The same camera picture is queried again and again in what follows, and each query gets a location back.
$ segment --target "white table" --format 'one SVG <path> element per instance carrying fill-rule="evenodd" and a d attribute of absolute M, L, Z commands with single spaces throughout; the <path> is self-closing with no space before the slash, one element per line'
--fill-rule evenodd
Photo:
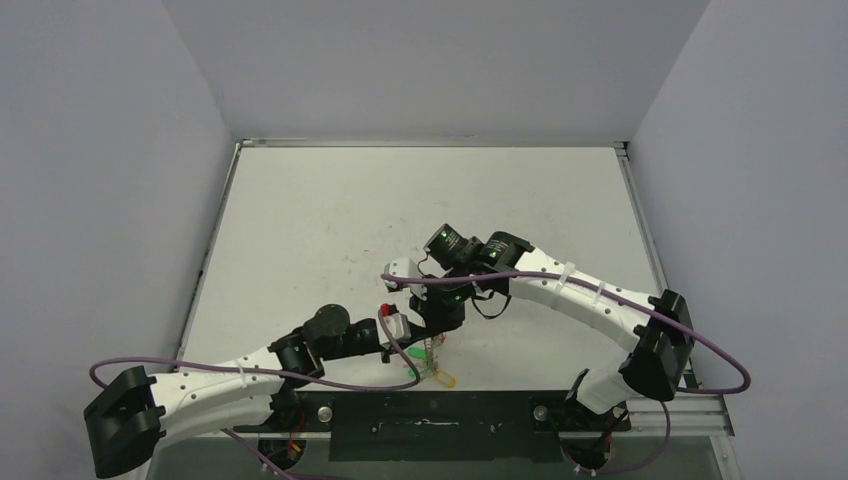
<path fill-rule="evenodd" d="M 220 362 L 291 332 L 322 305 L 352 321 L 408 293 L 379 274 L 443 223 L 485 240 L 504 230 L 626 288 L 657 282 L 613 148 L 244 148 L 183 343 L 187 360 Z M 425 264 L 434 273 L 435 262 Z M 497 310 L 501 300 L 482 303 Z M 439 351 L 462 390 L 567 389 L 585 367 L 623 352 L 584 325 L 522 300 L 484 320 L 467 308 Z M 408 381 L 398 359 L 325 363 L 325 378 Z M 311 385 L 307 388 L 321 389 Z M 416 387 L 444 388 L 433 380 Z"/>

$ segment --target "purple cable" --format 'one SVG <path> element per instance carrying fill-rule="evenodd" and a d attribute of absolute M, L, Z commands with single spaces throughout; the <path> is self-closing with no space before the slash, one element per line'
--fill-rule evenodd
<path fill-rule="evenodd" d="M 238 435 L 236 432 L 230 430 L 229 428 L 225 428 L 221 430 L 225 434 L 229 435 L 230 438 L 240 443 L 244 448 L 253 452 L 254 455 L 259 457 L 259 460 L 268 466 L 274 473 L 277 475 L 287 479 L 287 480 L 347 480 L 343 477 L 333 477 L 329 475 L 312 475 L 309 473 L 289 473 L 278 467 L 274 462 L 271 461 L 270 458 L 266 457 L 259 449 L 251 442 L 247 441 L 246 438 Z"/>
<path fill-rule="evenodd" d="M 642 460 L 639 463 L 636 463 L 636 464 L 633 464 L 633 465 L 628 465 L 628 466 L 623 467 L 623 468 L 617 468 L 615 470 L 595 470 L 595 474 L 597 474 L 597 475 L 621 475 L 622 473 L 635 472 L 636 470 L 640 470 L 640 469 L 647 467 L 648 465 L 654 463 L 654 461 L 656 459 L 660 458 L 660 455 L 662 455 L 663 452 L 665 452 L 665 449 L 668 448 L 668 444 L 671 441 L 671 414 L 668 412 L 668 407 L 665 406 L 664 402 L 660 402 L 660 405 L 663 407 L 663 413 L 665 414 L 665 437 L 663 437 L 663 443 L 660 445 L 660 447 L 657 448 L 656 451 L 654 451 L 654 453 L 652 453 L 648 458 Z M 574 459 L 572 459 L 568 455 L 568 452 L 565 452 L 565 450 L 563 450 L 563 452 L 565 453 L 565 458 L 571 460 L 571 463 L 578 465 L 577 462 L 575 462 Z M 589 473 L 592 472 L 591 469 L 588 469 L 586 467 L 582 467 L 582 466 L 579 466 L 579 467 L 580 467 L 580 471 L 589 472 Z"/>
<path fill-rule="evenodd" d="M 326 385 L 328 387 L 342 388 L 345 390 L 354 390 L 357 392 L 393 392 L 396 390 L 404 390 L 409 387 L 413 387 L 421 383 L 421 372 L 418 371 L 418 368 L 415 366 L 415 362 L 409 358 L 409 355 L 403 351 L 403 348 L 398 344 L 397 340 L 392 337 L 391 332 L 389 332 L 389 327 L 386 325 L 386 321 L 383 319 L 383 313 L 377 312 L 377 321 L 380 324 L 380 327 L 383 329 L 383 332 L 386 333 L 386 336 L 389 339 L 389 343 L 392 345 L 392 348 L 398 352 L 400 358 L 409 365 L 409 368 L 412 369 L 412 372 L 415 374 L 415 380 L 410 382 L 401 384 L 401 385 L 388 385 L 385 387 L 368 387 L 364 385 L 349 385 L 347 383 L 339 383 L 333 382 L 331 380 L 322 380 L 320 378 L 312 378 L 307 375 L 301 375 L 299 373 L 288 372 L 285 370 L 274 370 L 270 368 L 242 368 L 239 369 L 237 367 L 221 367 L 218 365 L 207 365 L 205 363 L 197 363 L 197 362 L 189 362 L 186 360 L 171 360 L 168 358 L 157 358 L 157 357 L 116 357 L 116 358 L 108 358 L 106 360 L 101 360 L 91 368 L 88 369 L 88 376 L 91 377 L 91 380 L 97 384 L 100 388 L 106 388 L 106 383 L 97 376 L 97 369 L 100 367 L 104 367 L 106 365 L 115 365 L 119 363 L 151 363 L 154 365 L 170 365 L 172 367 L 185 367 L 185 368 L 194 368 L 196 370 L 205 370 L 207 372 L 218 372 L 218 373 L 261 373 L 264 375 L 277 375 L 285 378 L 294 378 L 297 380 L 305 380 L 307 382 L 317 383 L 319 385 Z"/>
<path fill-rule="evenodd" d="M 383 280 L 388 280 L 390 282 L 395 282 L 397 284 L 417 284 L 417 285 L 453 285 L 456 283 L 471 283 L 471 282 L 480 282 L 485 280 L 498 280 L 503 278 L 515 278 L 515 277 L 532 277 L 532 278 L 545 278 L 551 280 L 559 280 L 560 275 L 557 273 L 550 272 L 521 272 L 521 271 L 512 271 L 512 272 L 497 272 L 497 273 L 486 273 L 483 275 L 473 275 L 469 277 L 443 277 L 443 278 L 404 278 L 404 277 L 395 277 L 394 275 L 382 274 L 380 278 Z M 565 279 L 568 283 L 573 283 L 574 285 L 578 285 L 584 288 L 588 288 L 592 291 L 598 291 L 599 286 L 595 285 L 592 282 L 587 282 L 586 280 L 574 277 L 567 277 Z M 742 375 L 742 384 L 738 387 L 732 388 L 684 388 L 680 387 L 677 389 L 679 392 L 684 393 L 698 393 L 702 395 L 732 395 L 735 393 L 742 393 L 745 390 L 748 390 L 748 387 L 751 386 L 751 374 L 748 373 L 748 369 L 746 369 L 739 360 L 733 358 L 729 353 L 725 352 L 721 347 L 712 342 L 712 340 L 707 337 L 701 335 L 700 333 L 692 330 L 691 328 L 681 325 L 678 322 L 675 322 L 671 318 L 659 313 L 655 312 L 645 306 L 639 305 L 638 303 L 624 298 L 620 295 L 616 295 L 606 289 L 600 290 L 601 295 L 615 300 L 618 303 L 623 305 L 627 305 L 628 307 L 637 310 L 645 315 L 649 315 L 652 318 L 672 327 L 686 335 L 694 338 L 699 343 L 712 350 L 716 355 L 721 357 L 724 361 L 733 366 L 739 373 Z"/>
<path fill-rule="evenodd" d="M 287 372 L 285 370 L 273 370 L 269 368 L 236 368 L 236 367 L 220 367 L 217 365 L 207 365 L 204 363 L 196 363 L 196 362 L 187 362 L 185 360 L 171 360 L 168 358 L 157 358 L 157 357 L 116 357 L 109 358 L 106 360 L 101 360 L 91 368 L 88 369 L 88 376 L 91 377 L 91 381 L 93 381 L 100 388 L 106 388 L 107 385 L 103 380 L 97 376 L 97 369 L 106 365 L 115 365 L 120 363 L 152 363 L 156 365 L 170 365 L 172 367 L 186 367 L 186 368 L 194 368 L 196 370 L 205 370 L 209 372 L 220 372 L 220 373 L 261 373 L 267 375 L 277 375 L 280 377 L 286 378 L 295 378 L 298 380 L 305 380 L 308 382 L 317 383 L 320 385 L 326 385 L 328 387 L 335 388 L 343 388 L 345 390 L 355 390 L 359 392 L 390 392 L 396 390 L 403 390 L 405 388 L 409 388 L 421 383 L 421 372 L 418 370 L 418 367 L 415 366 L 415 362 L 409 358 L 409 355 L 403 351 L 403 348 L 400 344 L 395 340 L 395 337 L 392 336 L 392 333 L 389 331 L 389 326 L 386 325 L 386 320 L 383 318 L 382 310 L 377 310 L 377 322 L 380 324 L 380 328 L 383 329 L 383 332 L 388 337 L 389 344 L 391 344 L 392 348 L 400 355 L 404 362 L 409 365 L 409 368 L 412 369 L 412 373 L 415 374 L 415 380 L 410 382 L 401 384 L 401 385 L 389 385 L 386 387 L 366 387 L 362 385 L 348 385 L 346 383 L 332 382 L 329 380 L 321 380 L 320 378 L 312 378 L 307 375 L 301 375 L 299 373 Z M 342 477 L 333 477 L 333 476 L 322 476 L 322 475 L 310 475 L 306 473 L 300 474 L 292 474 L 286 473 L 285 470 L 278 467 L 274 462 L 271 461 L 268 457 L 262 454 L 258 448 L 256 448 L 252 443 L 248 442 L 244 438 L 237 435 L 230 429 L 221 430 L 225 434 L 229 435 L 233 440 L 237 441 L 245 448 L 253 452 L 259 460 L 268 466 L 274 473 L 280 475 L 283 478 L 288 480 L 345 480 Z"/>

